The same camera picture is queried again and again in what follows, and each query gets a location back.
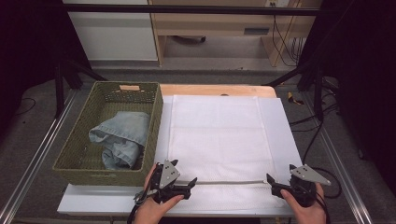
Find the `green woven basket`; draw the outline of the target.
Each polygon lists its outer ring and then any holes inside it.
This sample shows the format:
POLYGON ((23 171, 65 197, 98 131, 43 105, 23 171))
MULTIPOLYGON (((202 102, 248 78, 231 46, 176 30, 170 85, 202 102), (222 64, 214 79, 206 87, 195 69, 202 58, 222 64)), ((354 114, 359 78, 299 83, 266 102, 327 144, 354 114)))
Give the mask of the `green woven basket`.
POLYGON ((95 82, 53 171, 72 185, 143 186, 154 163, 162 112, 163 96, 156 82, 95 82), (149 114, 148 140, 133 168, 108 170, 102 161, 104 148, 90 141, 89 130, 119 111, 149 114))

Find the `person's right hand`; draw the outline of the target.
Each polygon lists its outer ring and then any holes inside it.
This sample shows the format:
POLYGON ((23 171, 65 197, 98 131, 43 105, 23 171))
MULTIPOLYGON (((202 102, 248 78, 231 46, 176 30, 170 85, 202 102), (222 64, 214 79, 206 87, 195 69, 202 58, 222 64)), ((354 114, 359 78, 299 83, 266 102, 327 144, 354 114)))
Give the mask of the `person's right hand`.
POLYGON ((295 198, 285 189, 280 191, 284 200, 290 206, 298 224, 326 224, 326 212, 322 205, 324 204, 324 190, 322 186, 317 183, 317 198, 318 200, 310 207, 301 207, 295 198))

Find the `small yellow and black object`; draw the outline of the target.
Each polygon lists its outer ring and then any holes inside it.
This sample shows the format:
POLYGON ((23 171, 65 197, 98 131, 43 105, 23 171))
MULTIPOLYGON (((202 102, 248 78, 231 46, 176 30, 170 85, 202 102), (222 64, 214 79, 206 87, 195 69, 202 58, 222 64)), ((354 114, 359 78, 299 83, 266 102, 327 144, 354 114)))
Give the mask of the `small yellow and black object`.
POLYGON ((288 101, 289 103, 293 103, 296 105, 304 105, 304 101, 303 100, 296 100, 293 96, 293 94, 289 91, 288 92, 288 101))

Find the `light blue jeans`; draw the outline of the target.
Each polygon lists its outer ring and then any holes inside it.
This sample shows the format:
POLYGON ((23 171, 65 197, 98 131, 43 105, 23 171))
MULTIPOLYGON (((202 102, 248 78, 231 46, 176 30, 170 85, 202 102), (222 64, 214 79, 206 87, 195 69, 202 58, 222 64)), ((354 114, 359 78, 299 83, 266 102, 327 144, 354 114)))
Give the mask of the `light blue jeans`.
POLYGON ((119 111, 90 129, 89 139, 104 148, 102 161, 107 170, 132 169, 141 156, 149 135, 150 115, 119 111))

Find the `white cabinet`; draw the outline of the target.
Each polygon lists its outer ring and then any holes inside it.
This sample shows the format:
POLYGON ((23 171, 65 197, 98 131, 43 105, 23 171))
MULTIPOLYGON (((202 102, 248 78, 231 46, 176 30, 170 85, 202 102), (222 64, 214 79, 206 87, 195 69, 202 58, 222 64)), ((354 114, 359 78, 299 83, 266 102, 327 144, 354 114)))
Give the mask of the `white cabinet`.
POLYGON ((148 13, 69 12, 90 61, 156 61, 148 13))

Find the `white wall socket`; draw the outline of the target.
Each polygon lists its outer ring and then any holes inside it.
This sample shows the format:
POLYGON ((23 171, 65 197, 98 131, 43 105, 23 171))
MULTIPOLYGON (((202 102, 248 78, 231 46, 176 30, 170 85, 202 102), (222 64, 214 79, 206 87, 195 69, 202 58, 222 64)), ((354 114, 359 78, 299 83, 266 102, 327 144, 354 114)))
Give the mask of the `white wall socket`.
POLYGON ((265 7, 288 7, 290 0, 265 0, 265 7))

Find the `black curtain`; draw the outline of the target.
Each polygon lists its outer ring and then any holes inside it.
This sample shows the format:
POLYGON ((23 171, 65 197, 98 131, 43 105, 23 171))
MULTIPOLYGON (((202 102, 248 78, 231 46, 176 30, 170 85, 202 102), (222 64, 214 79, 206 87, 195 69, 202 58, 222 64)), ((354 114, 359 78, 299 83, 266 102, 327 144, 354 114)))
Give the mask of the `black curtain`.
POLYGON ((90 62, 63 0, 0 0, 0 140, 23 94, 54 79, 60 58, 90 62))
POLYGON ((339 82, 338 104, 358 146, 396 196, 396 0, 322 0, 301 63, 339 82))

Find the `light wooden desk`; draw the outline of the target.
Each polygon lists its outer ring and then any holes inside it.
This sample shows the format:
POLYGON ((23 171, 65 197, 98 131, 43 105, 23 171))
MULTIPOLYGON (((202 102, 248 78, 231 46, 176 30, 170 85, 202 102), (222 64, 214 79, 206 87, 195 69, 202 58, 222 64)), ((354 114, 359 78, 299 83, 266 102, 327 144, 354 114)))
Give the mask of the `light wooden desk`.
MULTIPOLYGON (((288 8, 320 8, 323 0, 290 0, 288 8)), ((265 7, 265 0, 148 0, 151 5, 265 7)), ((156 35, 258 36, 272 66, 285 58, 286 45, 293 38, 306 38, 311 16, 163 14, 151 15, 156 35)))

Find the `white mesh laundry bag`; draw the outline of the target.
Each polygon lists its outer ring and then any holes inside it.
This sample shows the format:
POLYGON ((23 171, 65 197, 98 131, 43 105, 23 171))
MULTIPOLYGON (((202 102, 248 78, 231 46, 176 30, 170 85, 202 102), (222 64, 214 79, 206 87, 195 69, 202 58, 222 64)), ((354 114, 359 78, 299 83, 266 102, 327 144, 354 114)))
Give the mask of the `white mesh laundry bag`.
POLYGON ((277 176, 268 136, 276 98, 173 97, 167 158, 177 159, 179 181, 197 178, 181 211, 281 208, 267 175, 277 176))

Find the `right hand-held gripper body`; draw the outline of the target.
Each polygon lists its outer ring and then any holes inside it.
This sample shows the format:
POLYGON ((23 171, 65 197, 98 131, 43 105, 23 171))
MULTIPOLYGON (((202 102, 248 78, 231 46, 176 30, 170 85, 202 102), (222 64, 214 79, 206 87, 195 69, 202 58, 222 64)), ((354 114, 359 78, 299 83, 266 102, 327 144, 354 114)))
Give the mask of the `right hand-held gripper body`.
POLYGON ((315 203, 317 183, 326 186, 332 184, 330 180, 306 164, 297 167, 290 174, 291 194, 302 207, 309 207, 315 203))

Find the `black horizontal metal bar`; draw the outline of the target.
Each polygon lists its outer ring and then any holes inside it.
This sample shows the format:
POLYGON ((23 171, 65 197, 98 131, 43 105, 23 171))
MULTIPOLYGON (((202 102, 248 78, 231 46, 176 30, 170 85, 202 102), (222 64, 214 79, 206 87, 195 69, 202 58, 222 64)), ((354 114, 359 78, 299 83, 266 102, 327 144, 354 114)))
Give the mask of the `black horizontal metal bar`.
POLYGON ((64 4, 70 12, 317 16, 315 8, 64 4))

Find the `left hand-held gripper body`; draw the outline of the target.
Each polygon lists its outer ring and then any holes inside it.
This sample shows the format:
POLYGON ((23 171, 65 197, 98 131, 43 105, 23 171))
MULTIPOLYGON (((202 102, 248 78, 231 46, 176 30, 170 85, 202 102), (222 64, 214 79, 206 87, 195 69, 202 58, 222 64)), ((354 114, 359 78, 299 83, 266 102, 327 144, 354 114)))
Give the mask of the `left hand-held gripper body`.
POLYGON ((184 200, 190 198, 190 190, 182 190, 181 186, 175 184, 179 176, 180 172, 169 160, 156 165, 154 171, 154 189, 156 190, 154 201, 156 203, 165 203, 177 195, 183 195, 184 200))

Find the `aluminium rail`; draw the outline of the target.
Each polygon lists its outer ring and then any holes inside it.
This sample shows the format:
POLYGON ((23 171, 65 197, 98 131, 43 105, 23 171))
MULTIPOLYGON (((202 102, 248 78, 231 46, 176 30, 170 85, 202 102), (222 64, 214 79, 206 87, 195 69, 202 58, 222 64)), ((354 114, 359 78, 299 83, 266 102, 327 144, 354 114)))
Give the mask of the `aluminium rail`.
POLYGON ((25 169, 17 187, 7 200, 6 205, 0 210, 0 224, 10 224, 15 217, 24 197, 35 180, 35 176, 38 173, 44 159, 46 159, 58 132, 62 128, 77 95, 78 90, 69 91, 64 103, 64 109, 51 123, 49 130, 46 132, 46 135, 36 150, 35 155, 25 169))
POLYGON ((326 130, 324 125, 324 119, 315 119, 315 123, 320 125, 321 128, 318 131, 318 136, 321 143, 323 144, 324 151, 326 152, 329 162, 332 165, 334 174, 340 181, 341 189, 346 197, 346 200, 350 206, 351 212, 357 220, 358 224, 374 224, 360 194, 357 191, 355 184, 352 181, 347 168, 343 164, 340 156, 338 155, 336 148, 326 130))

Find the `person's left hand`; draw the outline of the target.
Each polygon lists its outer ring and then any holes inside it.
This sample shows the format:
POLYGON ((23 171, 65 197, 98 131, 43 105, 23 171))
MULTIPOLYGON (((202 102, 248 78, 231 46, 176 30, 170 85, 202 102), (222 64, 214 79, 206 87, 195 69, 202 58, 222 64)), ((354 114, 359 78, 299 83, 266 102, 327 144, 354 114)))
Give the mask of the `person's left hand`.
POLYGON ((147 198, 135 212, 134 224, 158 224, 161 218, 183 199, 183 195, 177 195, 165 203, 158 204, 152 198, 147 198))

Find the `black metal stand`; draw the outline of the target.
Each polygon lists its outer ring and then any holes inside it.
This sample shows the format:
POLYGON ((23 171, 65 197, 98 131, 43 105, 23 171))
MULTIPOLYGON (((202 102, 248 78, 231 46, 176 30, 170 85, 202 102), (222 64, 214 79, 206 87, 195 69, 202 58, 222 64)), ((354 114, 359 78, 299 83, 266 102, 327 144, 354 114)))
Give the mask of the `black metal stand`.
POLYGON ((79 90, 82 87, 82 80, 79 74, 82 73, 88 77, 91 77, 97 81, 106 81, 106 78, 96 74, 91 70, 76 61, 71 59, 62 59, 55 67, 55 90, 56 90, 56 113, 55 118, 59 118, 64 111, 64 84, 66 80, 69 87, 73 90, 79 90))
POLYGON ((324 120, 324 110, 322 108, 322 84, 324 78, 324 70, 320 66, 320 61, 316 59, 310 59, 305 63, 297 65, 294 69, 289 71, 286 75, 283 75, 273 81, 266 83, 266 86, 276 87, 281 83, 301 75, 300 80, 297 84, 298 91, 307 91, 311 85, 314 85, 314 115, 319 121, 324 120))

